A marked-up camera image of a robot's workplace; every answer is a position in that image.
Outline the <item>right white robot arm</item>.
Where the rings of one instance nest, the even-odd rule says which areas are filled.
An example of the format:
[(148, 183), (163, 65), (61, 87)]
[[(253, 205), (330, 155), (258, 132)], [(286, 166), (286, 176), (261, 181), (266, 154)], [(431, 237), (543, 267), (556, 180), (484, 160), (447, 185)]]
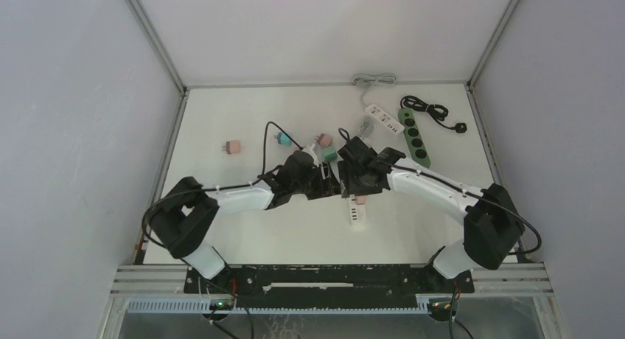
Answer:
[(497, 270), (525, 231), (507, 190), (461, 184), (387, 147), (376, 152), (354, 137), (338, 151), (345, 192), (379, 194), (384, 190), (421, 198), (442, 210), (463, 228), (463, 237), (445, 245), (427, 263), (430, 289), (444, 292), (461, 273), (473, 268)]

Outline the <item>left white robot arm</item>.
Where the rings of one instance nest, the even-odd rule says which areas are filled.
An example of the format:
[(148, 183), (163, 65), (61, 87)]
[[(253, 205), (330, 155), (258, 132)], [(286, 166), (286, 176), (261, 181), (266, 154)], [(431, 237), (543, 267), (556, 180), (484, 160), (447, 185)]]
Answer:
[(182, 178), (147, 209), (142, 225), (154, 233), (156, 245), (195, 269), (204, 286), (219, 293), (229, 286), (231, 274), (226, 261), (206, 241), (217, 217), (275, 209), (294, 195), (315, 200), (340, 194), (341, 183), (330, 163), (317, 163), (309, 153), (296, 151), (248, 184), (206, 188), (193, 177)]

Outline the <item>white power strip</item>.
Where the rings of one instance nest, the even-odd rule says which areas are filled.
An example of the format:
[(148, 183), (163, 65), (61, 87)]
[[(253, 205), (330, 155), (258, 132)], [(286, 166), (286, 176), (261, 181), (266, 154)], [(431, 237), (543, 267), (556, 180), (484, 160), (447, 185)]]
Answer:
[(349, 206), (349, 223), (350, 226), (357, 231), (362, 231), (367, 228), (367, 216), (366, 216), (366, 204), (357, 205), (355, 203), (355, 197), (351, 196), (348, 199)]
[(384, 128), (392, 132), (395, 136), (403, 133), (405, 129), (405, 127), (397, 119), (374, 103), (367, 105), (365, 112), (376, 122), (380, 123)]

